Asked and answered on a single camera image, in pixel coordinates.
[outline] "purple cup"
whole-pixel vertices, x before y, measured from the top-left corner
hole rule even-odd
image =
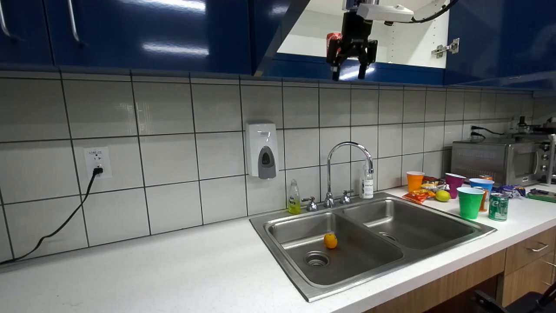
[[[450,197],[452,199],[457,198],[458,188],[461,187],[461,185],[463,185],[463,182],[465,181],[465,176],[446,173],[445,179],[446,179],[446,184],[448,184],[448,186],[450,187],[450,190],[448,191],[450,193]]]

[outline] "white countertop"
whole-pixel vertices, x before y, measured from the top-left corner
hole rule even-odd
[[[534,187],[556,192],[554,185]],[[459,212],[457,199],[424,204]],[[486,213],[476,221],[498,231],[312,303],[249,218],[241,218],[2,267],[0,307],[3,313],[362,312],[556,226],[556,204],[512,199],[507,221]]]

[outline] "orange cup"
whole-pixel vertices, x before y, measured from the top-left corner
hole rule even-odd
[[[407,172],[407,175],[408,175],[408,192],[421,189],[421,185],[423,184],[423,176],[425,176],[425,173],[410,171]]]

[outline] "double sink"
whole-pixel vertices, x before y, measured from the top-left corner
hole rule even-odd
[[[337,208],[250,219],[305,300],[312,302],[477,239],[495,228],[375,193]],[[323,237],[334,233],[329,250]]]

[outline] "plastic cup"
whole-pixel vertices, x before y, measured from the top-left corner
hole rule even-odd
[[[481,187],[488,192],[492,192],[494,181],[484,178],[471,178],[469,179],[469,184],[471,185],[471,187]]]
[[[476,219],[483,200],[483,190],[471,187],[459,187],[459,215],[468,219]]]
[[[421,189],[421,185],[423,184],[423,176],[425,176],[425,173],[410,171],[407,172],[407,175],[408,175],[408,192]]]
[[[450,198],[452,199],[457,198],[458,188],[461,187],[461,185],[463,185],[463,182],[465,181],[465,176],[446,173],[445,179],[446,179],[446,184],[450,186],[450,190],[448,191],[450,193]]]

